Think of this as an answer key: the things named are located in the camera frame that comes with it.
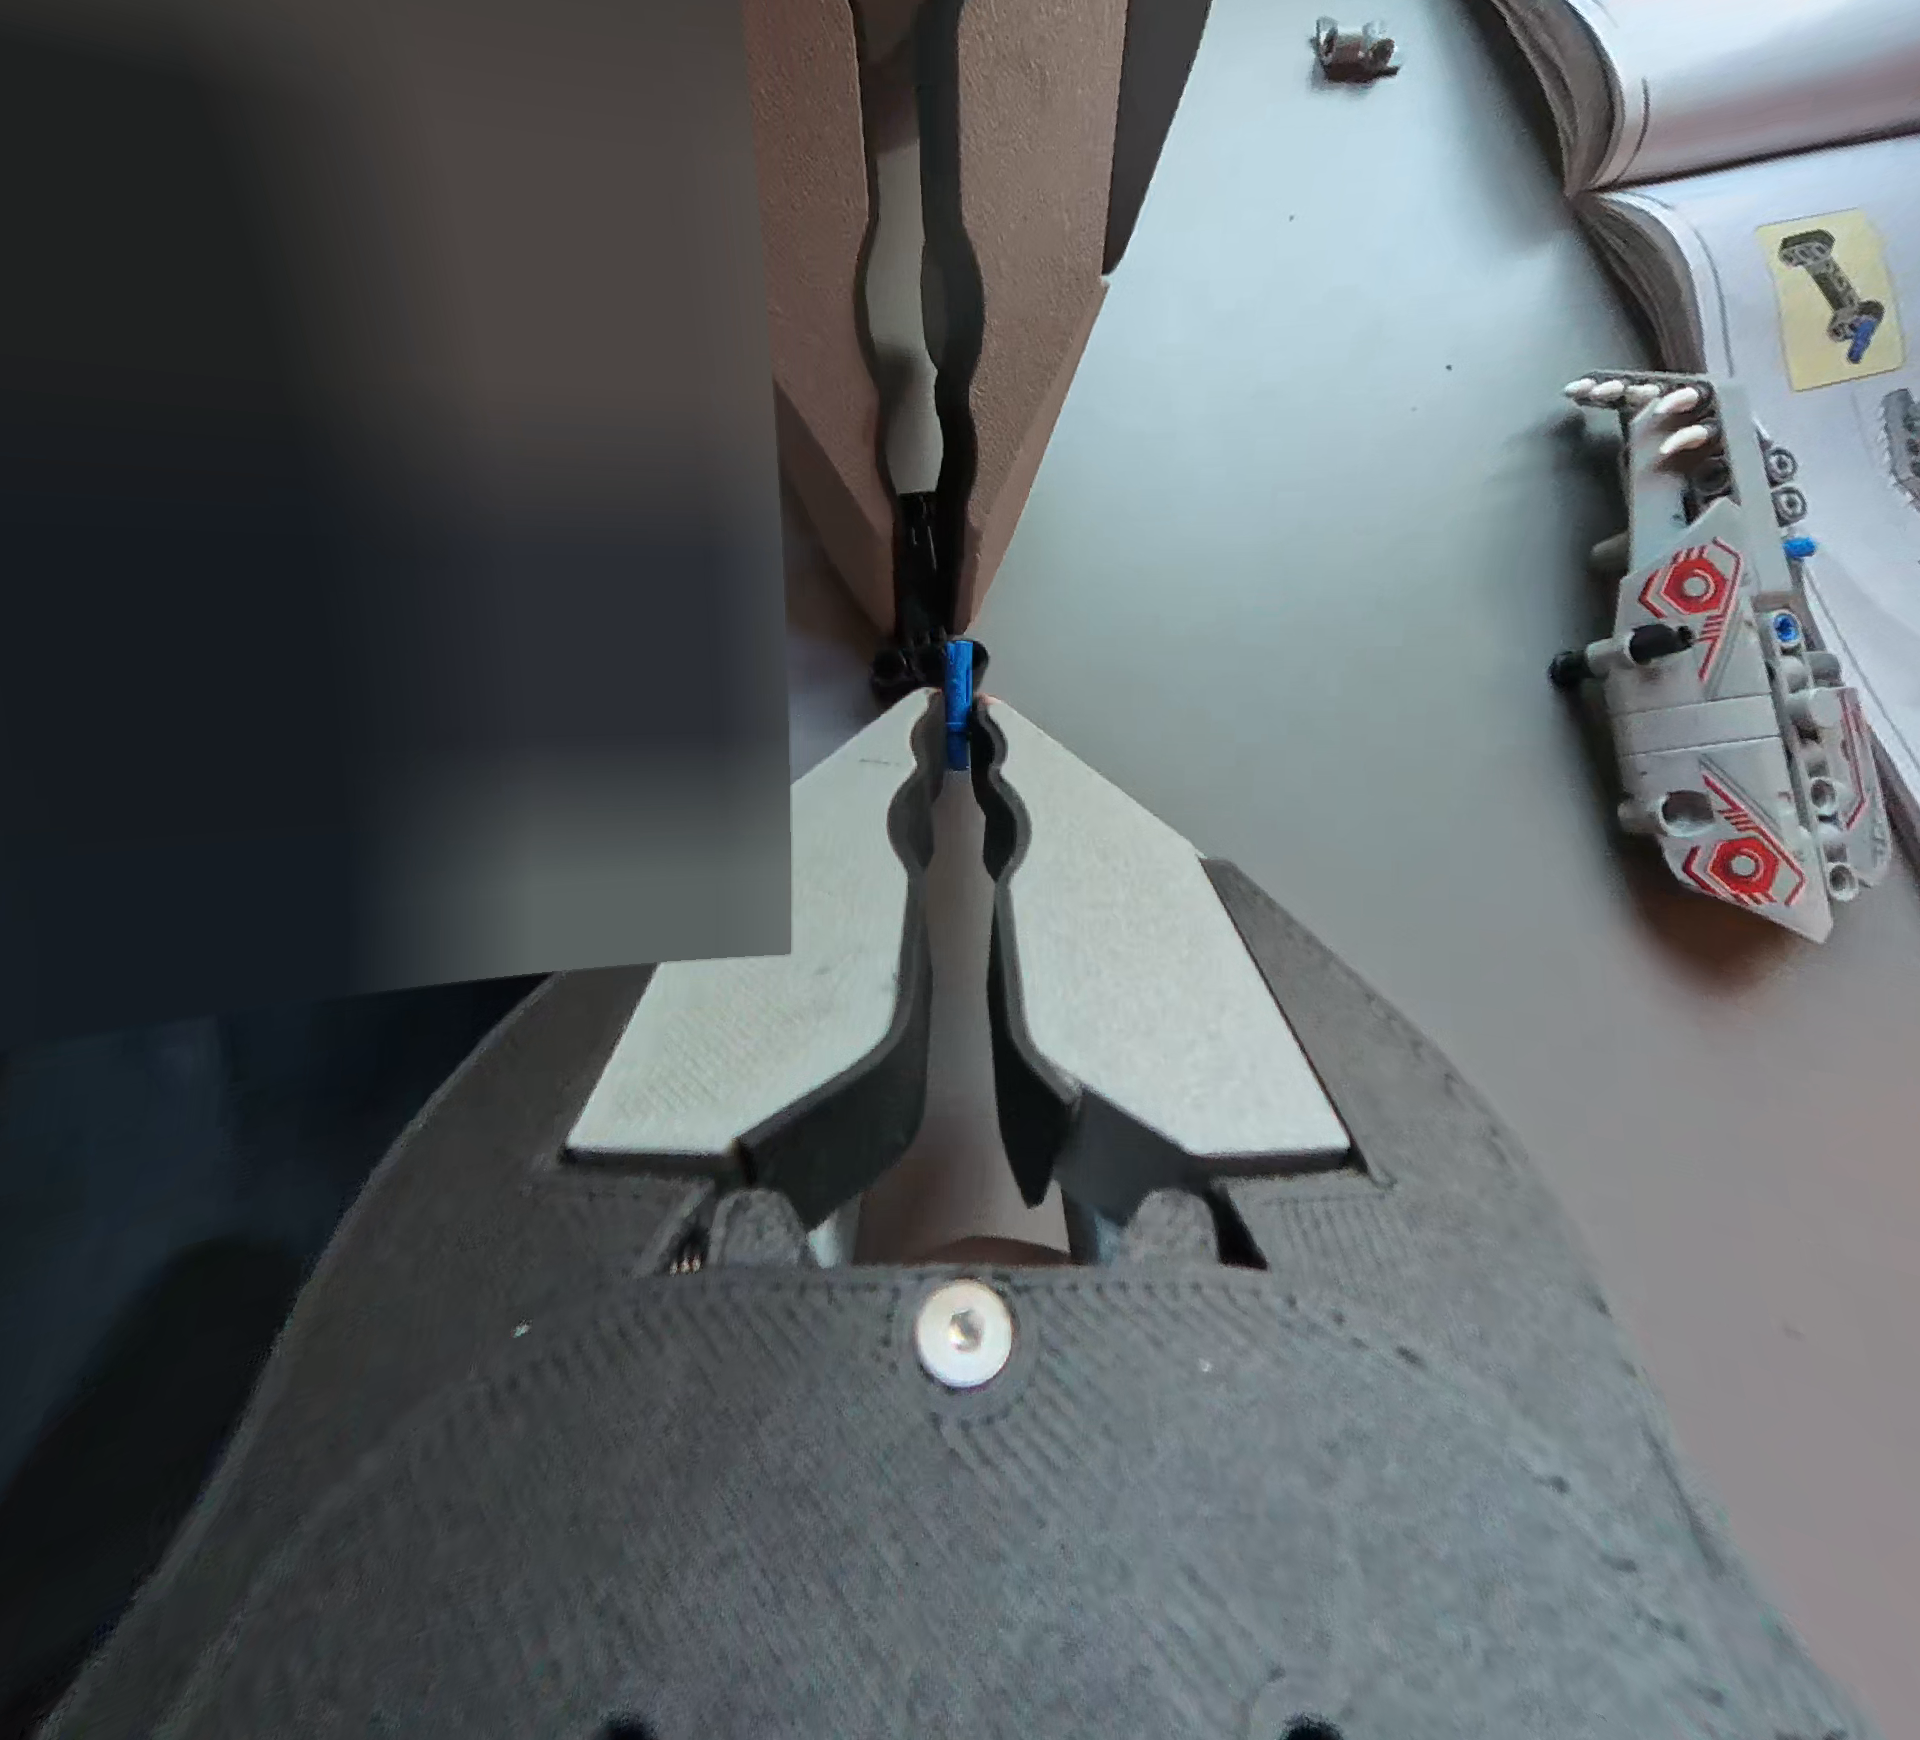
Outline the lego instruction booklet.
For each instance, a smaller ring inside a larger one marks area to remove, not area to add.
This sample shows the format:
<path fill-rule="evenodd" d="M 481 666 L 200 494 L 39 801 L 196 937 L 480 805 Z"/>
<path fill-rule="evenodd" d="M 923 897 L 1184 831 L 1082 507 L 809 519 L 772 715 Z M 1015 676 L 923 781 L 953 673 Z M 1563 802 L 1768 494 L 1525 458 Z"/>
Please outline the lego instruction booklet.
<path fill-rule="evenodd" d="M 1487 0 L 1671 371 L 1800 460 L 1812 621 L 1918 810 L 1918 0 Z"/>

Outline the black lego connector piece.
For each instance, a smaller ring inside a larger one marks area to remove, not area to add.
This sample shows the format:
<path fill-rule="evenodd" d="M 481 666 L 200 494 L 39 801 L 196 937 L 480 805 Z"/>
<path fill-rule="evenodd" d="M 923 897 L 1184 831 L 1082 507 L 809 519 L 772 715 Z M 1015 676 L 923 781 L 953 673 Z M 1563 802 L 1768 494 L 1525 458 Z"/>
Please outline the black lego connector piece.
<path fill-rule="evenodd" d="M 923 688 L 945 688 L 953 632 L 953 585 L 945 554 L 943 497 L 934 489 L 897 500 L 897 608 L 871 668 L 883 710 Z"/>

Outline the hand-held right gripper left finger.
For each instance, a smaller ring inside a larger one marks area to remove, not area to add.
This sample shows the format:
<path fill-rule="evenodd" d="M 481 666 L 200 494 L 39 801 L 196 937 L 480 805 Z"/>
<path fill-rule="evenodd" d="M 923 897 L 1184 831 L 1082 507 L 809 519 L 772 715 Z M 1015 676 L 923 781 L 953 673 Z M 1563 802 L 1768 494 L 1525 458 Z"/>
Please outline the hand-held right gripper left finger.
<path fill-rule="evenodd" d="M 785 955 L 664 963 L 566 1137 L 571 1163 L 707 1176 L 829 1226 L 913 1144 L 932 1011 L 934 693 L 792 789 Z"/>

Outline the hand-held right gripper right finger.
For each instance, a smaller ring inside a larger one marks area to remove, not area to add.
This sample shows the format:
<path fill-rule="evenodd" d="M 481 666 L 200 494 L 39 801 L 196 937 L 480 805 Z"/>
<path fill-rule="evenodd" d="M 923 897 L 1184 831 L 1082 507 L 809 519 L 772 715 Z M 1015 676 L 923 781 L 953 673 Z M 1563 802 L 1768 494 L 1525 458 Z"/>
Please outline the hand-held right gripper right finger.
<path fill-rule="evenodd" d="M 1126 1226 L 1158 1191 L 1347 1169 L 1355 1140 L 1202 853 L 974 701 L 996 1127 L 1021 1198 Z"/>

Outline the grey lego body build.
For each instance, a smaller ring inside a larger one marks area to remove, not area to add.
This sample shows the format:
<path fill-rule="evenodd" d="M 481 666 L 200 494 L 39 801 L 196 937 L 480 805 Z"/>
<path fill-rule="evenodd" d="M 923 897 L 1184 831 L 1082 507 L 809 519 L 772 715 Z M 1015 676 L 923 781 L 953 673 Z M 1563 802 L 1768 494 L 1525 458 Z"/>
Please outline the grey lego body build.
<path fill-rule="evenodd" d="M 1567 401 L 1619 432 L 1619 529 L 1589 574 L 1609 627 L 1549 677 L 1594 691 L 1618 818 L 1691 892 L 1825 943 L 1880 884 L 1892 827 L 1860 693 L 1812 621 L 1799 458 L 1737 384 L 1600 367 Z"/>

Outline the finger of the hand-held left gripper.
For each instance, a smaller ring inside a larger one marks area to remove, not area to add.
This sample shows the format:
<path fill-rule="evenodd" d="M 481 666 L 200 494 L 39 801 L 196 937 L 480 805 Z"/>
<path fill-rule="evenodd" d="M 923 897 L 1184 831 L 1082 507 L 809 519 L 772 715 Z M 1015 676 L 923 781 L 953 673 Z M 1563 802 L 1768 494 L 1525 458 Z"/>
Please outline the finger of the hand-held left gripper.
<path fill-rule="evenodd" d="M 925 44 L 940 293 L 940 609 L 973 623 L 1095 321 L 1128 0 L 938 0 Z"/>
<path fill-rule="evenodd" d="M 900 625 L 900 494 L 943 464 L 915 112 L 927 2 L 741 0 L 779 465 L 881 635 Z"/>

